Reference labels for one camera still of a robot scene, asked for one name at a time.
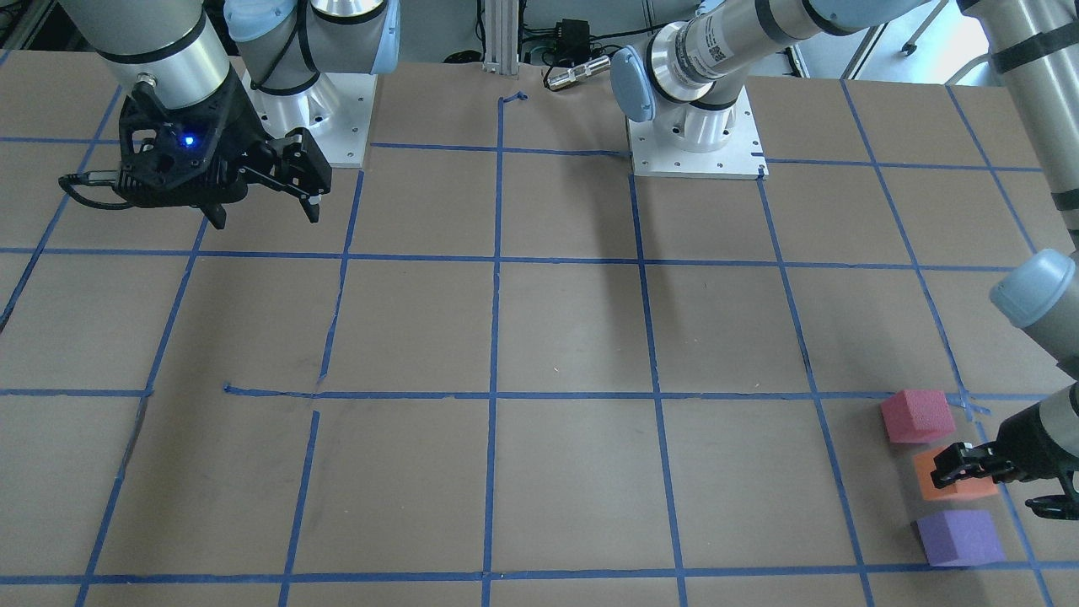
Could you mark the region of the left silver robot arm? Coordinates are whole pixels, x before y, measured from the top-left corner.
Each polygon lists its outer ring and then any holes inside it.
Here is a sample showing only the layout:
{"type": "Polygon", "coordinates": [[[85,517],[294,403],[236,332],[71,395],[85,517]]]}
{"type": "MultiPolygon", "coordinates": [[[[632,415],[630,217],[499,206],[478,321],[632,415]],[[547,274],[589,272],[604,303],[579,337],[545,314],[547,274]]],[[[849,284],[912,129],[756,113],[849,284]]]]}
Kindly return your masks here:
{"type": "MultiPolygon", "coordinates": [[[[815,35],[863,35],[846,74],[857,75],[878,35],[917,1],[718,1],[689,22],[663,24],[648,42],[618,50],[610,84],[645,142],[678,160],[729,148],[748,120],[735,107],[750,67],[815,35]]],[[[960,1],[987,41],[981,61],[1001,82],[1069,237],[1076,239],[1076,3],[960,1]]],[[[991,302],[1076,377],[1076,253],[1047,249],[991,289],[991,302]]],[[[1003,420],[994,441],[958,443],[934,457],[930,480],[1058,481],[1060,495],[1028,499],[1040,518],[1076,519],[1076,387],[1003,420]]]]}

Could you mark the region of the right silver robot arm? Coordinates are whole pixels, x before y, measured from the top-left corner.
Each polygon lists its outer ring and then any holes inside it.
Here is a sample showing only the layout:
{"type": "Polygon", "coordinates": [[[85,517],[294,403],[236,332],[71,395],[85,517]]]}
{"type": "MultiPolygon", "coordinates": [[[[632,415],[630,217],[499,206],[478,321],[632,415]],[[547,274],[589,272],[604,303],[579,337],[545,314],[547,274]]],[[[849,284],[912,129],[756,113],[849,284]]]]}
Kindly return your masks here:
{"type": "Polygon", "coordinates": [[[252,184],[311,223],[334,166],[365,153],[374,84],[400,60],[397,1],[227,1],[231,63],[200,1],[65,1],[125,92],[113,170],[59,177],[94,210],[191,207],[223,229],[252,184]]]}

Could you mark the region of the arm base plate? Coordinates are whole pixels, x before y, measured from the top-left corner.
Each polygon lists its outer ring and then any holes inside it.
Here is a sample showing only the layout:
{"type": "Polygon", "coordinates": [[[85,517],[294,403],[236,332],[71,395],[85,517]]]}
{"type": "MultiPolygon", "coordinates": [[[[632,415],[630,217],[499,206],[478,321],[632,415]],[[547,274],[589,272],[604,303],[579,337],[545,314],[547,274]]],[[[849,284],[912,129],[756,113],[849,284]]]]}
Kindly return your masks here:
{"type": "Polygon", "coordinates": [[[324,73],[311,89],[278,96],[250,89],[250,74],[243,75],[267,134],[282,138],[305,127],[331,168],[343,169],[365,164],[379,80],[377,74],[324,73]]]}
{"type": "Polygon", "coordinates": [[[637,177],[763,180],[770,176],[750,96],[708,110],[658,100],[650,121],[625,120],[637,177]]]}

